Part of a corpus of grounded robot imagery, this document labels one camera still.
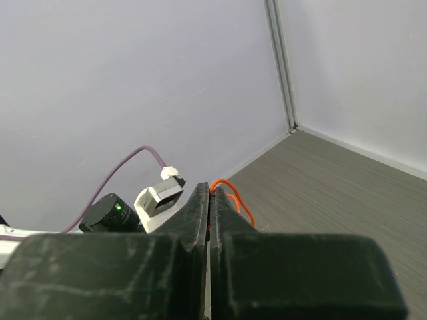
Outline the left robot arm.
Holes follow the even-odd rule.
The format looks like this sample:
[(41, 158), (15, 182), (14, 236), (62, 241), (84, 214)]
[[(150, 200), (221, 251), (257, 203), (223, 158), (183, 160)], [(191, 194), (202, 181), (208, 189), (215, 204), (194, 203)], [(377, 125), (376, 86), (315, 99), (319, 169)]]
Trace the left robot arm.
[[(117, 194), (103, 196), (89, 206), (78, 224), (76, 233), (145, 232), (137, 213)], [(10, 256), (21, 242), (32, 235), (44, 234), (44, 231), (17, 229), (1, 220), (1, 269), (4, 269)]]

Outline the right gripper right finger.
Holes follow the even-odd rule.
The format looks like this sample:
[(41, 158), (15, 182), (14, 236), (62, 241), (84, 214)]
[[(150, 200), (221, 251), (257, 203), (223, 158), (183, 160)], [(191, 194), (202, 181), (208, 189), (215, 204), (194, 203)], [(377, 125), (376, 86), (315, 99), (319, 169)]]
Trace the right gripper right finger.
[(216, 188), (209, 204), (214, 319), (406, 319), (390, 262), (353, 234), (264, 233)]

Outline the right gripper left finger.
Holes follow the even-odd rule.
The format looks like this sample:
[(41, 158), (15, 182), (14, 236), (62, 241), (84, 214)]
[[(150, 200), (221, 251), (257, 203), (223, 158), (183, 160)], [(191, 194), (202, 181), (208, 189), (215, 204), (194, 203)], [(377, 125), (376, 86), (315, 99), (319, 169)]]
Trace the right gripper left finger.
[(1, 275), (2, 319), (203, 319), (209, 185), (149, 234), (34, 235)]

